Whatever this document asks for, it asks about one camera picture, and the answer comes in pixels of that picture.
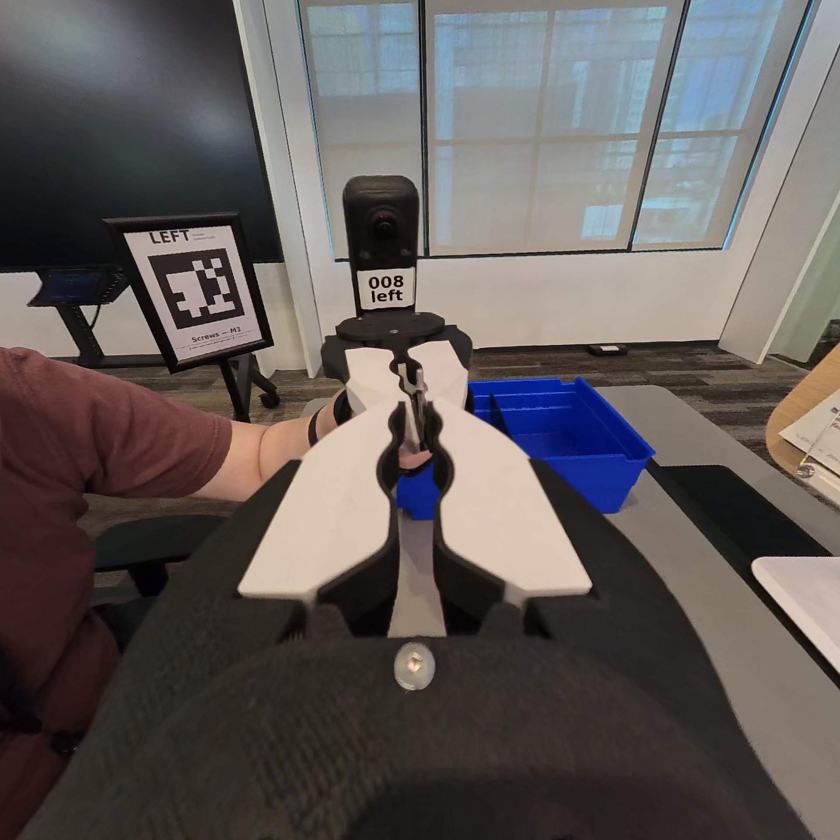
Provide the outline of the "person's left forearm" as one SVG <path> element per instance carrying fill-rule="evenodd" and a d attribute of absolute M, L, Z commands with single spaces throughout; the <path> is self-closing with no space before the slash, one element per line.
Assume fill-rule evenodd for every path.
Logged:
<path fill-rule="evenodd" d="M 213 478 L 216 498 L 245 501 L 286 463 L 310 449 L 311 419 L 302 417 L 270 426 L 234 422 L 225 460 Z"/>

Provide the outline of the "framed tag sign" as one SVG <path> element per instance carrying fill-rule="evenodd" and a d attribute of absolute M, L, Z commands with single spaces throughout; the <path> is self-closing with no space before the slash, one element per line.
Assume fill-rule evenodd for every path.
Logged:
<path fill-rule="evenodd" d="M 239 213 L 103 223 L 171 373 L 273 347 Z"/>

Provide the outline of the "large shaded window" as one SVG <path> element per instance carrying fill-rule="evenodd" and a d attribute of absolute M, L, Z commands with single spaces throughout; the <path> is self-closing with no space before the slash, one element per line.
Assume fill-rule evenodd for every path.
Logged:
<path fill-rule="evenodd" d="M 719 249 L 812 2 L 299 2 L 332 257 L 399 174 L 423 255 Z"/>

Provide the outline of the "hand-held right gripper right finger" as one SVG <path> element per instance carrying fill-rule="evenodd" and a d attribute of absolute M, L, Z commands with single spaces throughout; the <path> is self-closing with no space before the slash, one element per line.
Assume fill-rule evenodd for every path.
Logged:
<path fill-rule="evenodd" d="M 560 477 L 509 436 L 445 399 L 429 405 L 439 489 L 433 573 L 447 634 L 476 633 L 491 609 L 588 595 L 593 583 L 550 495 Z"/>

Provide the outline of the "small tablet on stand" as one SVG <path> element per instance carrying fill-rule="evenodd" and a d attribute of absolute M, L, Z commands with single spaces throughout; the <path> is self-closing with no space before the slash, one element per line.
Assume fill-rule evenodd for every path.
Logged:
<path fill-rule="evenodd" d="M 102 307 L 114 303 L 130 287 L 125 273 L 114 266 L 43 269 L 40 288 L 27 302 L 29 308 L 57 311 L 77 356 L 70 361 L 89 370 L 140 369 L 163 366 L 158 354 L 108 355 L 95 335 Z"/>

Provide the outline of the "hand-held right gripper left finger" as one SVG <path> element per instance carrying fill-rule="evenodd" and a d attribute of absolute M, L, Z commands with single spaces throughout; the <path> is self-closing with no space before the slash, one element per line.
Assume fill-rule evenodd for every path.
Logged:
<path fill-rule="evenodd" d="M 280 474 L 284 489 L 238 584 L 245 599 L 335 606 L 348 627 L 378 633 L 390 622 L 400 570 L 393 490 L 403 418 L 384 410 L 392 441 L 375 458 L 316 444 Z"/>

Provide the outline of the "black sign stand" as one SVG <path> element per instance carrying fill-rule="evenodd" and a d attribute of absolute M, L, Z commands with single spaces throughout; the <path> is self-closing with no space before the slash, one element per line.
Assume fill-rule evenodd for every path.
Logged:
<path fill-rule="evenodd" d="M 256 353 L 243 353 L 217 362 L 234 410 L 234 420 L 249 424 L 250 397 L 256 385 L 262 405 L 269 410 L 278 408 L 280 396 L 275 385 L 259 370 Z"/>

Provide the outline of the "blue bin with divider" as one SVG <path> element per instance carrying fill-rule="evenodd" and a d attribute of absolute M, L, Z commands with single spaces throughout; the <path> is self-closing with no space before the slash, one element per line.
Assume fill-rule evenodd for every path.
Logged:
<path fill-rule="evenodd" d="M 473 413 L 540 459 L 602 513 L 615 513 L 655 450 L 589 383 L 476 381 Z"/>

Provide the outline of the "large black wall screen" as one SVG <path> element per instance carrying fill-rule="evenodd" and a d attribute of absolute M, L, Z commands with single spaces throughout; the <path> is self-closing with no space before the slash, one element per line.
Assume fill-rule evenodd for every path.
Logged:
<path fill-rule="evenodd" d="M 282 261 L 235 7 L 1 2 L 2 272 L 114 263 L 103 220 L 237 212 Z"/>

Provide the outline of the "person's left hand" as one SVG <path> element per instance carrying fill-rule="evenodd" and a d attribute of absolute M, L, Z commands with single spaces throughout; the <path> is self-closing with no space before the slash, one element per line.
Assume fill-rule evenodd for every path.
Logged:
<path fill-rule="evenodd" d="M 357 455 L 373 459 L 382 455 L 392 441 L 384 404 L 362 406 L 346 423 L 336 426 L 318 440 L 331 454 Z"/>

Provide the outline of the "printed instruction sheet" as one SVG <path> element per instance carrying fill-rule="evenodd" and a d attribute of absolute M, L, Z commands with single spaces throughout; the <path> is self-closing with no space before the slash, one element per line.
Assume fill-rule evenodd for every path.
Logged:
<path fill-rule="evenodd" d="M 788 437 L 803 452 L 795 474 L 838 486 L 839 391 L 828 396 L 791 426 Z"/>

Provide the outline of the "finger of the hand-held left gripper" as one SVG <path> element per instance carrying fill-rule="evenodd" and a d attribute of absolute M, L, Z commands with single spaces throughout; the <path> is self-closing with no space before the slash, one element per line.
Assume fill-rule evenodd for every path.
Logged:
<path fill-rule="evenodd" d="M 418 344 L 408 350 L 408 357 L 417 362 L 423 372 L 426 403 L 442 398 L 457 408 L 466 407 L 468 370 L 451 342 L 445 339 Z"/>
<path fill-rule="evenodd" d="M 397 404 L 403 404 L 404 419 L 408 418 L 410 403 L 400 376 L 392 369 L 396 361 L 393 350 L 352 348 L 344 352 L 344 359 L 348 370 L 344 390 L 354 417 L 380 405 L 394 410 Z"/>

